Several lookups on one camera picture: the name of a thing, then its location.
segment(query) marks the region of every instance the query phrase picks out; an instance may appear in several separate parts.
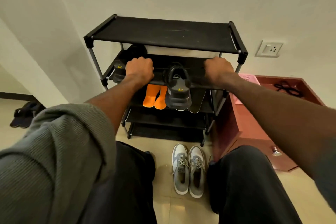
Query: leg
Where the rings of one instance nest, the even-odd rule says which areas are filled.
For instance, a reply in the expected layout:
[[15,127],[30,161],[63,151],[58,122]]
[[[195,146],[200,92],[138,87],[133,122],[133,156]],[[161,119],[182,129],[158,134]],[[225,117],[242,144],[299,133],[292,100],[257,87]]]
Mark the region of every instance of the leg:
[[80,224],[157,223],[153,208],[153,157],[116,142],[115,174],[92,189]]
[[210,204],[219,223],[301,223],[268,158],[241,146],[210,165]]

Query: pink basket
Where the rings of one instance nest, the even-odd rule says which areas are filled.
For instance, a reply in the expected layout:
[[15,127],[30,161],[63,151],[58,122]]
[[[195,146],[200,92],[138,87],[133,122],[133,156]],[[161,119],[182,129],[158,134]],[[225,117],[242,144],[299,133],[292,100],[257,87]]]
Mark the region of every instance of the pink basket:
[[[253,82],[255,84],[258,84],[260,85],[258,79],[255,77],[255,75],[253,74],[239,74],[239,76],[243,79],[245,79],[246,81],[249,81],[249,82]],[[243,103],[235,96],[233,95],[233,99],[234,99],[234,102],[238,105],[242,105]]]

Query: white sneaker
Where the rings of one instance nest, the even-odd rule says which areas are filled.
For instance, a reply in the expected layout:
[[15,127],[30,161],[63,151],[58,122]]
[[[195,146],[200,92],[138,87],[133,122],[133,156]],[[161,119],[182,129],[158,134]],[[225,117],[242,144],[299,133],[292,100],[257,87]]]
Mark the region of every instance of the white sneaker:
[[188,166],[188,150],[178,143],[175,145],[172,154],[173,175],[175,191],[179,195],[184,195],[189,189],[189,166]]
[[189,151],[190,185],[189,192],[192,197],[200,198],[204,192],[205,164],[204,154],[200,147],[193,146]]

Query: electrical socket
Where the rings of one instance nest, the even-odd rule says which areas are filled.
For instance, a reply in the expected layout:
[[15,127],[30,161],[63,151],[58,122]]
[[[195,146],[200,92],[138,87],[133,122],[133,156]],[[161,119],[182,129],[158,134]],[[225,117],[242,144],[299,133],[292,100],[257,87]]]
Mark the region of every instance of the electrical socket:
[[255,56],[277,58],[280,56],[279,51],[282,45],[283,43],[265,42],[263,40]]

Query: shoe rack shelf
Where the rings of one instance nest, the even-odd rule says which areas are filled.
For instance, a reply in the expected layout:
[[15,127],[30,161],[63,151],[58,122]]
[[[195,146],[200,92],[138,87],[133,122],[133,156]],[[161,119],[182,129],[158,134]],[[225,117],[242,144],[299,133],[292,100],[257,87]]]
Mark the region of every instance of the shoe rack shelf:
[[[106,90],[108,90],[108,80],[113,80],[116,83],[122,81],[122,74],[119,74],[118,77],[115,76],[117,67],[120,64],[125,65],[127,61],[132,59],[124,51],[123,43],[219,52],[220,57],[222,53],[237,54],[237,73],[248,55],[233,22],[174,21],[120,17],[113,14],[88,33],[84,40],[99,73],[101,83]],[[121,46],[121,51],[105,73],[102,73],[92,49],[95,40],[119,42]],[[145,98],[146,87],[140,89],[133,96],[122,119],[122,126],[125,128],[128,139],[131,136],[143,136],[199,142],[203,146],[206,138],[204,135],[209,134],[228,92],[212,85],[204,77],[203,62],[206,59],[154,54],[146,54],[144,57],[153,60],[154,78],[150,84],[165,85],[162,76],[164,69],[168,68],[172,62],[179,62],[189,74],[191,88],[206,89],[206,94],[200,111],[191,113],[187,110],[177,111],[168,107],[163,110],[143,107],[142,102]]]

